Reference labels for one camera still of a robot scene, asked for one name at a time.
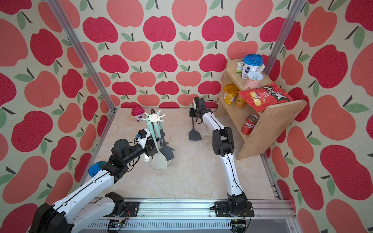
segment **shelf board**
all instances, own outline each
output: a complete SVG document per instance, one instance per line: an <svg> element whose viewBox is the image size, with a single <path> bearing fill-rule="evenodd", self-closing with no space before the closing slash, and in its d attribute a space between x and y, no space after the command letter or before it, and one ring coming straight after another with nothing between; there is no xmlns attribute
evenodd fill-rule
<svg viewBox="0 0 373 233"><path fill-rule="evenodd" d="M236 60L228 61L226 72L229 75L229 77L232 79L234 84L236 84L238 89L240 91L244 91L244 90L246 90L246 88L244 88L245 80L241 77L241 73L236 72L236 67L237 67L237 62L238 61L242 61L242 59L236 59ZM265 85L268 85L268 84L271 84L273 82L268 77L268 75L266 75L265 73L262 73L262 74L263 74L264 78L260 83L261 87L265 86Z"/></svg>

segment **red can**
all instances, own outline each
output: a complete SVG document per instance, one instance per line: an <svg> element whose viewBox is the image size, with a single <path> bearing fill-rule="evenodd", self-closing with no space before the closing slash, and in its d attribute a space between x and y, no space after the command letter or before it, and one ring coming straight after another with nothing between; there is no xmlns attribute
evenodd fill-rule
<svg viewBox="0 0 373 233"><path fill-rule="evenodd" d="M250 135L254 129L256 123L258 122L259 117L257 115L250 115L246 118L244 125L241 128L241 132L244 135Z"/></svg>

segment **bag of potato chips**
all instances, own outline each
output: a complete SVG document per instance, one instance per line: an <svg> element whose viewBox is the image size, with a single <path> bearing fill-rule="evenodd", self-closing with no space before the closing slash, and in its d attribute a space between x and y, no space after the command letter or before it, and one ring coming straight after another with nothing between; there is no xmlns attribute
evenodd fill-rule
<svg viewBox="0 0 373 233"><path fill-rule="evenodd" d="M279 88L274 82L262 88L250 89L238 92L241 97L256 111L260 112L267 106L293 101L285 91Z"/></svg>

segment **floor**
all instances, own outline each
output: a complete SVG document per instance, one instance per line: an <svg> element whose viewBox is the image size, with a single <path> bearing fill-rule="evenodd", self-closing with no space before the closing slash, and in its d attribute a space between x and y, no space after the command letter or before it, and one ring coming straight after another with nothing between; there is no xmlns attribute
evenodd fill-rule
<svg viewBox="0 0 373 233"><path fill-rule="evenodd" d="M145 109L145 112L150 113L150 109ZM166 114L162 118L165 141L176 150L175 158L167 170L152 168L149 158L143 154L131 172L98 196L114 191L127 198L227 198L224 171L211 143L188 139L188 132L192 129L189 109L164 108L161 113ZM232 128L235 151L238 152L244 141L233 122L229 116L218 120ZM137 132L144 128L147 128L145 121L137 122L131 116L131 109L119 108L95 162L107 161L117 140L124 138L132 141ZM206 135L203 124L195 124L195 129L202 137ZM248 199L274 199L260 156L235 161L235 164Z"/></svg>

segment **gray spatula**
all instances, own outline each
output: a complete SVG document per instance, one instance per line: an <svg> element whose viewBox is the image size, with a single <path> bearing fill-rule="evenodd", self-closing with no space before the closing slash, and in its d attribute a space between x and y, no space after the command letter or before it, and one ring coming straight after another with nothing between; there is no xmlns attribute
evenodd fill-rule
<svg viewBox="0 0 373 233"><path fill-rule="evenodd" d="M192 117L192 130L189 132L189 140L191 141L199 141L202 140L201 134L194 129L194 118Z"/></svg>

